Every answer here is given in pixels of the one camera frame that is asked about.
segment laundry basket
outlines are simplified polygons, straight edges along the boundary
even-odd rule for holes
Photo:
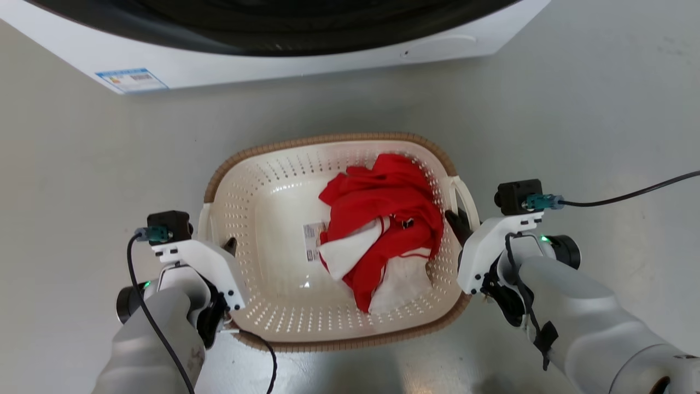
[[[390,313],[358,310],[351,294],[319,261],[310,261],[305,227],[328,223],[319,200],[329,180],[353,165],[371,167],[382,153],[410,157],[433,187],[435,204],[456,210],[459,197],[472,230],[476,207],[454,165],[432,142],[406,133],[329,135],[239,152],[211,178],[199,218],[199,239],[238,241],[236,259],[250,290],[236,325],[268,340],[276,351],[330,351],[385,344],[425,335],[454,321],[470,295],[457,284],[461,246],[449,225],[438,255],[426,265],[433,289]],[[244,343],[260,344],[238,336]]]

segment basket rim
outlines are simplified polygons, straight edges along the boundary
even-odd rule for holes
[[[411,133],[355,133],[355,134],[334,134],[334,135],[320,135],[317,137],[301,138],[298,140],[289,140],[285,142],[275,142],[274,144],[260,145],[257,147],[252,147],[238,152],[237,154],[229,157],[223,164],[219,166],[211,176],[209,184],[206,186],[206,191],[204,192],[204,203],[213,203],[214,197],[216,196],[216,191],[218,190],[221,181],[228,171],[233,168],[234,165],[261,154],[267,154],[269,152],[281,151],[283,149],[291,149],[298,147],[305,147],[308,145],[317,144],[327,144],[332,142],[351,142],[351,141],[406,141],[418,144],[423,148],[429,150],[435,157],[441,162],[444,167],[445,172],[450,177],[457,176],[457,170],[449,158],[447,153],[443,151],[438,145],[435,145],[431,141],[427,140],[420,135],[415,135]]]
[[[252,147],[240,151],[229,157],[209,180],[209,184],[204,192],[204,204],[214,202],[216,192],[224,176],[231,170],[234,165],[262,154],[281,151],[284,149],[292,149],[305,147],[309,145],[328,144],[333,142],[355,142],[355,141],[405,141],[417,144],[431,152],[442,164],[445,172],[450,177],[457,176],[457,171],[447,153],[438,145],[420,135],[411,133],[353,133],[353,134],[336,134],[336,135],[320,135],[316,137],[302,138],[298,140],[288,140],[285,142],[276,142],[274,144]],[[471,294],[466,294],[464,291],[460,293],[455,301],[455,304],[450,310],[439,317],[438,319],[428,322],[423,325],[411,327],[399,331],[387,332],[384,334],[371,335],[368,337],[341,339],[334,341],[311,341],[311,342],[275,342],[271,341],[270,345],[275,352],[280,353],[311,353],[320,351],[342,351],[355,348],[365,348],[371,346],[379,346],[391,344],[405,339],[422,337],[423,335],[442,330],[446,326],[452,324],[466,309],[472,298]],[[261,351],[266,351],[267,347],[256,338],[251,338],[243,334],[232,334],[241,343],[251,348]]]
[[[269,344],[274,349],[275,353],[315,353],[323,351],[345,351],[358,348],[369,348],[372,346],[381,346],[401,342],[406,339],[422,337],[423,335],[432,334],[440,331],[448,325],[452,324],[464,312],[472,299],[471,294],[462,292],[459,298],[454,303],[454,306],[438,319],[420,325],[417,327],[406,328],[399,331],[387,332],[384,334],[370,335],[368,337],[341,339],[336,341],[316,341],[316,342],[274,342]],[[258,349],[259,351],[267,351],[267,347],[257,338],[249,335],[234,333],[232,334],[242,344]]]

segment blue sticker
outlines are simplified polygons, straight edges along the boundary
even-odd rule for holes
[[[147,69],[128,69],[95,73],[124,93],[167,90],[168,87]]]

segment washing machine door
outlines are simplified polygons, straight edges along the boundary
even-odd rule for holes
[[[518,0],[30,0],[129,39],[207,53],[312,56],[402,43]]]

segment connector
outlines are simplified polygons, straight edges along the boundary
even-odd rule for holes
[[[134,234],[138,234],[139,237],[136,239],[139,242],[155,242],[155,243],[166,243],[170,238],[173,238],[172,231],[168,231],[165,226],[148,226],[141,227],[134,231]]]
[[[560,210],[564,205],[560,203],[564,199],[563,196],[554,194],[531,194],[525,198],[522,207],[528,211],[536,210]]]

